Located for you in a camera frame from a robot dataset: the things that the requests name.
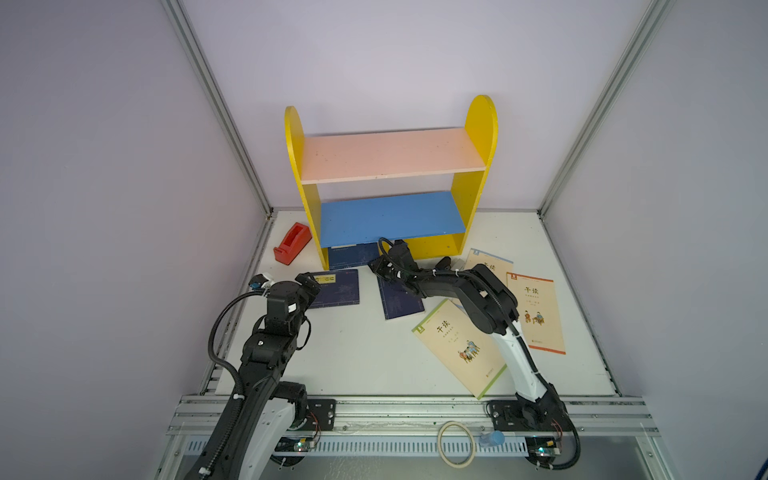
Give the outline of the blue book yellow label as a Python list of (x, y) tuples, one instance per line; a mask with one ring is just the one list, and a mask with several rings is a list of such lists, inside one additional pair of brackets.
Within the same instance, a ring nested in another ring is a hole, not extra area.
[(366, 266), (378, 258), (380, 253), (376, 243), (365, 243), (330, 248), (328, 256), (330, 270), (343, 270)]

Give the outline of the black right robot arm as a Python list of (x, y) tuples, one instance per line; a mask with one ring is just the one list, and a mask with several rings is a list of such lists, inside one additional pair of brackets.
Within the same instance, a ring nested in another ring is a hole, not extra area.
[(487, 266), (455, 270), (445, 257), (436, 267), (425, 269), (419, 267), (403, 240), (381, 237), (377, 247), (380, 256), (369, 267), (378, 278), (416, 297), (458, 300), (474, 327), (496, 342), (513, 379), (520, 409), (517, 418), (527, 428), (545, 431), (559, 423), (565, 431), (575, 429), (566, 405), (543, 377), (517, 326), (517, 298)]

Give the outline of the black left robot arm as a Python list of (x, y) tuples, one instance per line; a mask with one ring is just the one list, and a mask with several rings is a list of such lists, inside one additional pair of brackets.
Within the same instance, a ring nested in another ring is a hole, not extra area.
[[(253, 279), (258, 287), (231, 300), (211, 328), (207, 355), (230, 374), (234, 386), (205, 448), (184, 475), (186, 479), (260, 478), (281, 438), (306, 418), (306, 387), (284, 382), (282, 377), (294, 353), (302, 348), (300, 330), (308, 322), (306, 311), (321, 286), (309, 273), (270, 286), (261, 274)], [(230, 310), (257, 296), (266, 298), (266, 313), (245, 341), (236, 367), (216, 353), (214, 340)]]

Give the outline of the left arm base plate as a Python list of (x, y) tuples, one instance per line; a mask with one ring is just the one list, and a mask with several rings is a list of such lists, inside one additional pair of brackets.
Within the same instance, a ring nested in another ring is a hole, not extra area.
[(290, 431), (333, 431), (336, 419), (337, 400), (326, 397), (309, 397), (304, 408), (303, 419), (297, 418)]

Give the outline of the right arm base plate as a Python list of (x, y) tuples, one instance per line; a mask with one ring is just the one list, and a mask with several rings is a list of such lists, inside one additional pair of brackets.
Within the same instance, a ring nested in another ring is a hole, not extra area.
[(504, 432), (570, 432), (574, 429), (562, 403), (548, 397), (539, 402), (524, 399), (490, 400), (485, 406), (495, 430)]

